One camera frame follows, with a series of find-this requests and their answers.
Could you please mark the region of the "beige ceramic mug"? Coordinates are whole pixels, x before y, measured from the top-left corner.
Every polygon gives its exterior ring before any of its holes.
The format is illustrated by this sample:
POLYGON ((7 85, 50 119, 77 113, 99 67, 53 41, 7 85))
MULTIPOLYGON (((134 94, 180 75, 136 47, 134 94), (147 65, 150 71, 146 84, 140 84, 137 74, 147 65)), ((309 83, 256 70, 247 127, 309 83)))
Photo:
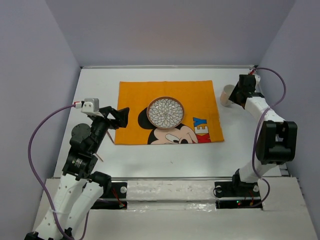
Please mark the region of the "beige ceramic mug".
POLYGON ((220 104, 224 107, 228 107, 232 104, 232 101, 229 99, 235 86, 232 84, 225 85, 220 95, 220 104))

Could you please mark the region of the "orange Mickey Mouse placemat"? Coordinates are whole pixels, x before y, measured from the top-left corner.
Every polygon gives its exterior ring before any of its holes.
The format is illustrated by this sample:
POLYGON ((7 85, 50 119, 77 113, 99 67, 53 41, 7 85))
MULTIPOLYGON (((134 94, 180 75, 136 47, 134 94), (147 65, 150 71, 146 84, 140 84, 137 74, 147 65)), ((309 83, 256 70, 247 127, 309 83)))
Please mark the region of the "orange Mickey Mouse placemat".
POLYGON ((128 107, 117 145, 174 145, 223 142, 211 80, 121 82, 118 109, 128 107))

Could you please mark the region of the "floral patterned plate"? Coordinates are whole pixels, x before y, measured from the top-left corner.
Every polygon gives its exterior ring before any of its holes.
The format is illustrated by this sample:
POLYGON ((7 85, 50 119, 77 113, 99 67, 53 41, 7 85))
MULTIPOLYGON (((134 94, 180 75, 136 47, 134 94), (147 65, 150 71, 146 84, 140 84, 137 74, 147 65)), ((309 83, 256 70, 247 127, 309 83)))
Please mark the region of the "floral patterned plate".
POLYGON ((162 96, 153 100, 147 107, 146 116, 158 129, 168 130, 182 123, 185 110, 180 101, 173 97, 162 96))

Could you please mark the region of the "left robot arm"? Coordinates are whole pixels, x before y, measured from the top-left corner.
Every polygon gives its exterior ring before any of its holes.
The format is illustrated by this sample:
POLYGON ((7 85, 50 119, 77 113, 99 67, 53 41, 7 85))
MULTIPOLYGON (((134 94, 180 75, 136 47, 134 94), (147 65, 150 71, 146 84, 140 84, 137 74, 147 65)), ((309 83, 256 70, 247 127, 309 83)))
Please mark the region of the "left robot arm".
POLYGON ((49 208, 38 227, 26 234, 27 240, 74 239, 80 224, 88 223, 91 207, 100 198, 108 196, 112 189, 111 176, 94 171, 100 159, 97 152, 109 130, 127 127, 130 109, 126 107, 116 110, 110 106, 100 108, 94 100, 84 100, 62 107, 50 116, 71 108, 80 109, 92 123, 80 123, 72 129, 70 149, 54 197, 33 165, 31 148, 35 134, 30 137, 28 162, 47 196, 49 208))

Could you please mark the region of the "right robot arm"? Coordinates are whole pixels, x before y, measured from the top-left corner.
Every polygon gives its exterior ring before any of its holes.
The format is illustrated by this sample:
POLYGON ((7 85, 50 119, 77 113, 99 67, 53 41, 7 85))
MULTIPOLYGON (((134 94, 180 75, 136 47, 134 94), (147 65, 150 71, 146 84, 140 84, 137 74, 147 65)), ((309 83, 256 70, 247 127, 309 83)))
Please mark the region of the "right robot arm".
POLYGON ((252 191, 258 180, 272 168, 291 162, 296 153, 298 126, 279 116, 256 91, 259 76, 241 74, 229 100, 257 120, 251 161, 232 176, 230 190, 236 197, 252 191))

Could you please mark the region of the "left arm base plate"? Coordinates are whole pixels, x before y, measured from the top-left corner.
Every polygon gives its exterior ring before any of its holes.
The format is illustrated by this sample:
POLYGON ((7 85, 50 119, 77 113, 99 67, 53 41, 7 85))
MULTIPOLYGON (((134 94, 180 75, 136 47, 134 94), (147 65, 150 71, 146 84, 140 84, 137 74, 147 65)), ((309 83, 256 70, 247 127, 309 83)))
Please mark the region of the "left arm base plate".
POLYGON ((111 188, 93 204, 93 210, 122 210, 126 209, 128 183, 125 181, 112 182, 111 188))

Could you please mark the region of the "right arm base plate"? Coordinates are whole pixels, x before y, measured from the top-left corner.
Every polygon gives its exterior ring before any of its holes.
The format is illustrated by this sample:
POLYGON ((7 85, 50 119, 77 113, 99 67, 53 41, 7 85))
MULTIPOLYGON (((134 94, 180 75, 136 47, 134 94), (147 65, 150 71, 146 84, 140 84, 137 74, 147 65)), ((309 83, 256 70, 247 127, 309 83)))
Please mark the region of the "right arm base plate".
POLYGON ((258 184, 234 187, 231 181, 217 181, 212 191, 215 206, 222 209, 263 209, 258 184))

